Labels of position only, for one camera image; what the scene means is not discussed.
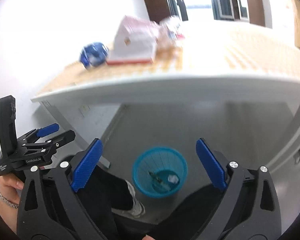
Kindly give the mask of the person's left hand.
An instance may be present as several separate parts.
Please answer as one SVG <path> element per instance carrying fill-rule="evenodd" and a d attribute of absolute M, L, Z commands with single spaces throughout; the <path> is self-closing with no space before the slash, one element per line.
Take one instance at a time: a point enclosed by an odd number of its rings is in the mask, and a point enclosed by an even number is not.
<path fill-rule="evenodd" d="M 19 191 L 23 188 L 24 183 L 16 175 L 9 173 L 0 176 L 0 194 L 9 202 L 19 204 Z"/>

